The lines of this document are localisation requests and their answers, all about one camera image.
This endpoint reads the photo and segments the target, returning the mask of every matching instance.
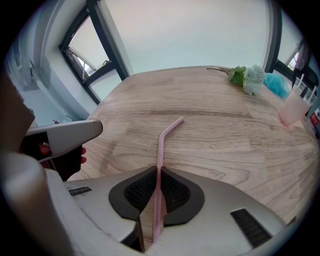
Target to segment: black window frame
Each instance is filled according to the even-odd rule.
[[[67,54],[69,50],[69,43],[76,35],[78,29],[83,25],[83,23],[90,17],[92,24],[94,26],[95,32],[102,44],[102,47],[109,58],[109,61],[104,64],[102,67],[97,69],[92,75],[88,76],[86,80],[83,80],[79,75],[83,72],[80,70],[80,67],[76,62],[78,61],[75,58],[70,58]],[[76,16],[71,26],[67,30],[62,43],[59,45],[59,50],[68,64],[69,68],[73,72],[74,76],[77,78],[81,86],[85,89],[85,91],[89,94],[89,96],[93,99],[96,104],[100,103],[100,100],[93,93],[93,91],[89,88],[89,85],[93,83],[95,80],[99,79],[101,76],[106,73],[116,69],[119,77],[123,81],[125,78],[129,76],[129,72],[126,69],[126,66],[121,58],[120,52],[116,47],[116,43],[114,42],[113,36],[106,24],[106,21],[103,17],[102,11],[98,6],[97,0],[87,0],[85,6]]]

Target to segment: person's hand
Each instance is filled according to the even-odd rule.
[[[51,153],[50,146],[40,144],[39,149],[43,156],[48,156]],[[84,147],[81,148],[81,164],[84,164],[87,161],[87,158],[85,156],[82,156],[86,152],[87,150]]]

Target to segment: plastic cup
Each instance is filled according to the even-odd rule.
[[[312,95],[312,91],[309,88],[305,96],[301,98],[300,94],[307,86],[303,82],[299,85],[299,82],[300,79],[297,78],[279,112],[280,121],[287,127],[302,119],[317,98]]]

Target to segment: pink drink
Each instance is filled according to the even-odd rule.
[[[279,117],[286,126],[290,126],[300,120],[309,108],[310,105],[293,88],[279,112]]]

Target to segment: white flower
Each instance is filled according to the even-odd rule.
[[[259,65],[248,67],[244,73],[243,89],[246,94],[257,94],[265,78],[265,72]]]

